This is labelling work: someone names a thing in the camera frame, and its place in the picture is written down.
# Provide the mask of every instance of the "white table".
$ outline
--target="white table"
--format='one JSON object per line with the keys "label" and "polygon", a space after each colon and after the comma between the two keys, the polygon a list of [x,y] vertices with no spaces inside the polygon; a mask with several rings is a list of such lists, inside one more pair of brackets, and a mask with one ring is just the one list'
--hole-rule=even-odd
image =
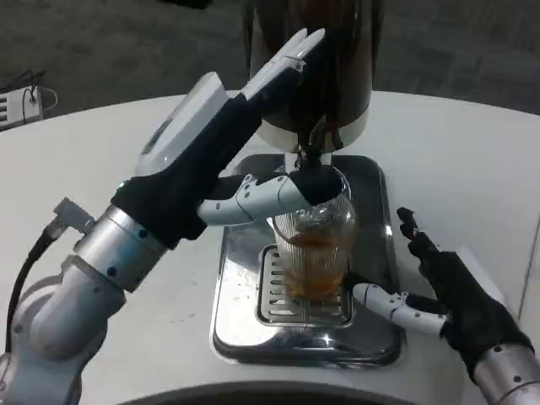
{"label": "white table", "polygon": [[[178,100],[114,105],[0,133],[0,319],[15,275],[52,218],[51,210],[67,196],[93,215],[101,214]],[[365,134],[341,153],[376,160],[386,173],[392,212],[409,207],[442,245],[468,246],[517,311],[540,212],[539,150],[537,116],[375,92]],[[233,164],[248,154],[275,151],[254,137]],[[393,228],[403,288],[428,293],[397,235],[396,218]],[[57,242],[30,281],[58,273],[76,239],[70,231]],[[464,383],[461,362],[445,343],[412,333],[402,357],[380,370],[247,366],[218,359],[208,332],[220,240],[221,229],[208,229],[200,240],[182,242],[128,297],[110,322],[104,347],[84,372],[82,404],[262,379],[326,382],[422,404],[473,403],[478,395]],[[190,263],[206,271],[195,273]],[[530,321],[524,327],[530,332],[540,325]]]}

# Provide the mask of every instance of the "glass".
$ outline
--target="glass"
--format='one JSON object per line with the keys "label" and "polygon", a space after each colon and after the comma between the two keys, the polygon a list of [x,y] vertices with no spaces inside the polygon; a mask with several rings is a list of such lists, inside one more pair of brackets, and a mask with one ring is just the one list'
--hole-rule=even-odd
{"label": "glass", "polygon": [[371,94],[380,38],[382,0],[251,0],[244,13],[247,64],[252,76],[298,30],[327,30],[318,52],[306,59],[297,95],[264,117],[257,133],[289,152],[309,148],[324,118],[323,152],[361,133]]}
{"label": "glass", "polygon": [[289,295],[313,300],[335,293],[347,272],[357,229],[348,193],[274,217],[273,229]]}

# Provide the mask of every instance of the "robotic hand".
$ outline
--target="robotic hand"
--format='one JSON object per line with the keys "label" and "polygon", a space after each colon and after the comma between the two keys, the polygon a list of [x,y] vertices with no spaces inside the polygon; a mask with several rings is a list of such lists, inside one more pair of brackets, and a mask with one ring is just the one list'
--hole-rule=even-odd
{"label": "robotic hand", "polygon": [[488,274],[466,249],[441,251],[412,211],[399,208],[397,215],[410,240],[408,249],[420,260],[420,273],[438,300],[388,294],[368,283],[354,286],[354,297],[401,327],[444,338],[490,405],[540,403],[540,364],[534,348]]}
{"label": "robotic hand", "polygon": [[[135,176],[94,221],[65,199],[30,251],[8,309],[0,357],[0,403],[78,403],[84,366],[101,347],[107,320],[167,250],[208,225],[240,224],[309,208],[342,190],[330,166],[220,178],[261,124],[296,91],[305,57],[324,30],[295,34],[235,97],[218,76],[203,76],[145,146]],[[20,296],[32,264],[66,228],[84,236],[62,273]]]}

